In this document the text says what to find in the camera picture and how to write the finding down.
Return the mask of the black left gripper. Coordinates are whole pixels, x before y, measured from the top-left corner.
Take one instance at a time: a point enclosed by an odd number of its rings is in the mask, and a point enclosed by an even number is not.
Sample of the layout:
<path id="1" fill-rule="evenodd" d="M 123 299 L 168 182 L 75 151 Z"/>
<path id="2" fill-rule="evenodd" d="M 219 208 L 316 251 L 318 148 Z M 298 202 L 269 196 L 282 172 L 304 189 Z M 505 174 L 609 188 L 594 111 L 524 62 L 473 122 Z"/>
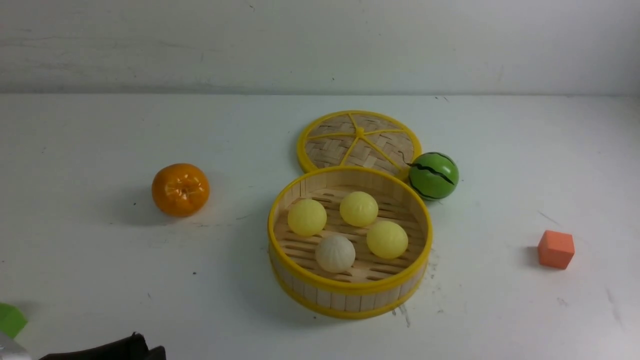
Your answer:
<path id="1" fill-rule="evenodd" d="M 42 360 L 165 360 L 164 346 L 149 348 L 142 333 L 132 335 L 87 350 L 51 353 Z"/>

